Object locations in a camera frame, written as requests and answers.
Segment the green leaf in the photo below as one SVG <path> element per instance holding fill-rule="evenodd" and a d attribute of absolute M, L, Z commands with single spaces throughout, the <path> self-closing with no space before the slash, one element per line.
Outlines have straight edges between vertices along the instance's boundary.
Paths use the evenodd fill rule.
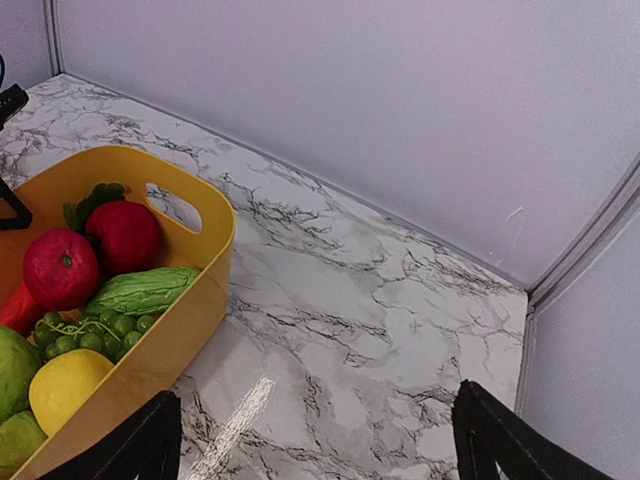
<path fill-rule="evenodd" d="M 99 183 L 93 187 L 91 194 L 84 198 L 77 207 L 70 203 L 65 204 L 64 215 L 67 225 L 76 232 L 84 233 L 87 220 L 96 208 L 105 203 L 124 199 L 123 185 L 119 183 Z"/>

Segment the basket handle hole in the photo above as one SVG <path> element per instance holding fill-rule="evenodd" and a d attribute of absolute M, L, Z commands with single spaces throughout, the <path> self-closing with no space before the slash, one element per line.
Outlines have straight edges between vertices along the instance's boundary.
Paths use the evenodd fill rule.
<path fill-rule="evenodd" d="M 145 188 L 147 198 L 156 210 L 194 233 L 202 232 L 202 217 L 196 207 L 155 183 L 147 183 Z"/>

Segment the grape cluster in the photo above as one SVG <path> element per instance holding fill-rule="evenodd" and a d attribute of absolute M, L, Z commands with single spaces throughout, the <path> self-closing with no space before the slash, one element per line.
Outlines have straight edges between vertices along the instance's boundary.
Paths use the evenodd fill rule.
<path fill-rule="evenodd" d="M 115 364 L 138 343 L 155 321 L 151 315 L 134 319 L 109 310 L 99 317 L 80 315 L 74 324 L 66 325 L 58 312 L 48 312 L 36 323 L 33 340 L 45 363 L 63 353 L 86 348 L 104 355 Z"/>

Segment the scratch on wall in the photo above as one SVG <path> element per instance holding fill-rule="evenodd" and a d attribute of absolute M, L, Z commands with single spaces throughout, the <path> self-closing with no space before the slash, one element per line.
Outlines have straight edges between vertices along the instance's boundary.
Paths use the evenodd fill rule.
<path fill-rule="evenodd" d="M 514 218 L 516 217 L 520 217 L 520 226 L 518 227 L 518 230 L 516 231 L 516 234 L 513 237 L 513 240 L 511 241 L 511 246 L 509 247 L 509 252 L 507 254 L 511 255 L 511 253 L 513 252 L 513 249 L 516 246 L 516 243 L 518 242 L 518 239 L 520 238 L 520 234 L 522 233 L 522 229 L 524 228 L 524 222 L 526 219 L 526 215 L 525 215 L 525 211 L 524 211 L 524 207 L 520 206 L 518 208 L 516 208 L 513 212 L 511 212 L 507 218 L 504 221 L 504 227 L 502 229 L 502 233 L 505 234 L 507 233 L 507 226 L 509 225 L 509 222 L 511 222 Z M 502 262 L 504 262 L 506 256 L 502 257 L 500 260 L 498 260 L 496 262 L 496 267 L 499 267 L 500 265 L 502 265 Z"/>

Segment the red pepper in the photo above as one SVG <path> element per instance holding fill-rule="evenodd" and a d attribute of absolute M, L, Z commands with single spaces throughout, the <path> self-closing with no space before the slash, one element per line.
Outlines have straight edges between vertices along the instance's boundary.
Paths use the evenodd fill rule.
<path fill-rule="evenodd" d="M 100 265 L 108 275 L 150 270 L 162 240 L 153 213 L 144 205 L 126 201 L 96 208 L 85 232 L 100 240 Z"/>
<path fill-rule="evenodd" d="M 35 239 L 22 264 L 24 283 L 47 310 L 72 310 L 89 300 L 98 286 L 98 260 L 79 233 L 49 230 Z"/>
<path fill-rule="evenodd" d="M 27 336 L 45 313 L 47 309 L 36 303 L 23 282 L 0 310 L 0 325 Z"/>

